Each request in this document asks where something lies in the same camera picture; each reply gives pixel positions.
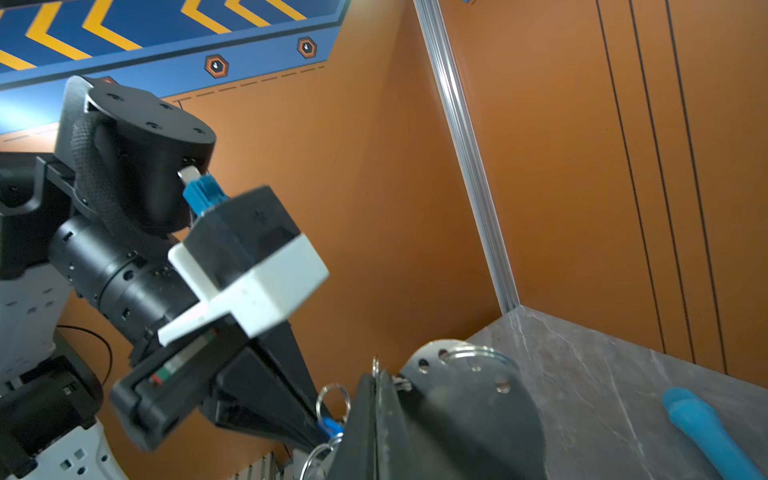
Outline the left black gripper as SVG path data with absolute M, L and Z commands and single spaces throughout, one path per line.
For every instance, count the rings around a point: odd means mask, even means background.
M 249 338 L 218 323 L 154 350 L 109 400 L 130 440 L 151 452 L 196 409 L 214 426 L 310 451 L 329 436 L 291 325 Z

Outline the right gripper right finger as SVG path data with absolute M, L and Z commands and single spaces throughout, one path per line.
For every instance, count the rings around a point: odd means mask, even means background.
M 376 472 L 378 479 L 418 478 L 418 465 L 389 374 L 376 376 Z

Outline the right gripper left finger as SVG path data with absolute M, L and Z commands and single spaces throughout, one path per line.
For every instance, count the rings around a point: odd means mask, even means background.
M 378 478 L 376 460 L 376 379 L 364 374 L 357 387 L 344 436 L 328 471 L 330 480 Z

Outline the blue key fob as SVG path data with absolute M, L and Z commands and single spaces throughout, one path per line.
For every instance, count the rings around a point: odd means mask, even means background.
M 341 437 L 344 434 L 343 425 L 330 417 L 321 417 L 318 420 L 318 426 L 330 439 Z

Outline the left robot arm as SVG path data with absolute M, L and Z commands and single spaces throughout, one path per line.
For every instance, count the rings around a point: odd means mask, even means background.
M 67 81 L 55 149 L 1 156 L 1 475 L 120 479 L 97 414 L 157 448 L 192 412 L 305 450 L 323 405 L 289 316 L 328 271 L 274 191 L 153 94 Z

